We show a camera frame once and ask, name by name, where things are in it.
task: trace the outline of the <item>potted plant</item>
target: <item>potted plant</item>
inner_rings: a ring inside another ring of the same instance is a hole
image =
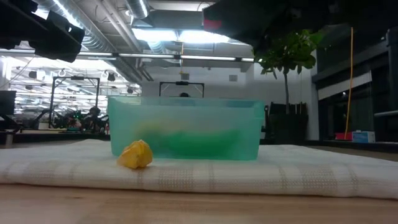
[[[261,74],[282,72],[285,83],[286,114],[270,115],[272,130],[277,144],[298,144],[305,139],[308,116],[292,114],[289,110],[289,87],[287,74],[297,69],[311,69],[316,64],[316,58],[311,53],[317,49],[323,35],[320,32],[310,33],[308,30],[291,32],[284,37],[274,39],[265,52],[253,52],[254,61],[261,65]]]

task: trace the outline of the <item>red object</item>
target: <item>red object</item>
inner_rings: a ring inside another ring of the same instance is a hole
[[[347,138],[344,139],[345,133],[335,133],[336,135],[336,140],[347,140],[347,141],[352,141],[353,140],[353,133],[352,132],[347,132]]]
[[[203,21],[203,26],[204,26],[205,30],[208,30],[208,29],[217,30],[221,27],[221,25],[222,25],[221,21],[211,21],[208,19],[205,19]]]

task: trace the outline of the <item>wooden surface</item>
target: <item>wooden surface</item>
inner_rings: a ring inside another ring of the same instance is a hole
[[[398,223],[398,202],[0,185],[0,223]]]

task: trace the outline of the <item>green plastic container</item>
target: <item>green plastic container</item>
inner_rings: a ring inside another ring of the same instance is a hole
[[[257,159],[260,101],[114,96],[108,100],[112,153],[144,140],[155,158]]]

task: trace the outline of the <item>black plant pot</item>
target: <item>black plant pot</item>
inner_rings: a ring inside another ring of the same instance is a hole
[[[308,115],[272,114],[269,116],[276,144],[303,144]]]

